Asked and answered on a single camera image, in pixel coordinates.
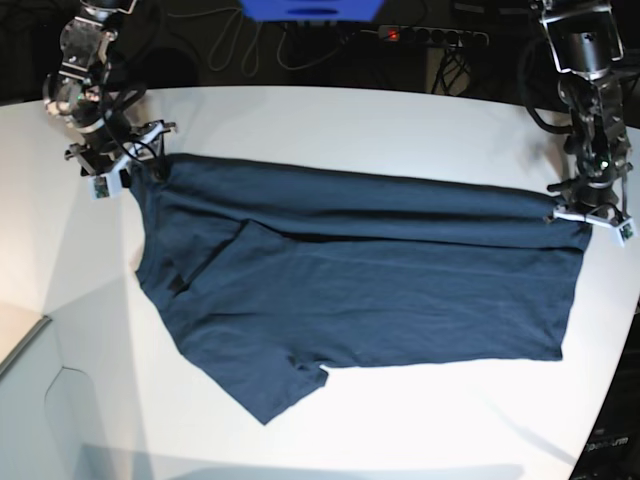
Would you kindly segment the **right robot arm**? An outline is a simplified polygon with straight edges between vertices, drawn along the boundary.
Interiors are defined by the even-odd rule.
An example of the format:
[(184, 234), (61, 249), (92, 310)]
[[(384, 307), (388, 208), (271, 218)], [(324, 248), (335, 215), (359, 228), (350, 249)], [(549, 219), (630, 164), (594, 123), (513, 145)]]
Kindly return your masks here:
[(46, 112), (82, 139), (67, 147), (64, 159), (76, 161), (83, 176), (110, 173), (120, 160), (146, 167), (158, 181), (169, 175), (164, 136), (176, 124), (132, 124), (127, 113), (143, 99), (146, 85), (110, 83), (126, 71), (115, 45), (137, 6), (136, 1), (81, 1), (60, 34), (60, 65), (43, 85)]

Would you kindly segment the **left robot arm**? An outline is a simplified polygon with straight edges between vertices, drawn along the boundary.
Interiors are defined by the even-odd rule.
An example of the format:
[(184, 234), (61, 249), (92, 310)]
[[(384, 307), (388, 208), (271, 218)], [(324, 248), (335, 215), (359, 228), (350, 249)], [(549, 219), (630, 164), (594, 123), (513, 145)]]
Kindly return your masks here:
[[(539, 33), (519, 60), (517, 78), (524, 106), (544, 131), (564, 137), (564, 150), (575, 160), (575, 173), (547, 190), (561, 200), (555, 219), (615, 230), (631, 224), (627, 179), (631, 144), (623, 119), (623, 91), (614, 71), (623, 44), (608, 1), (531, 1)], [(544, 121), (528, 99), (525, 69), (545, 44), (559, 75), (557, 92), (571, 121)]]

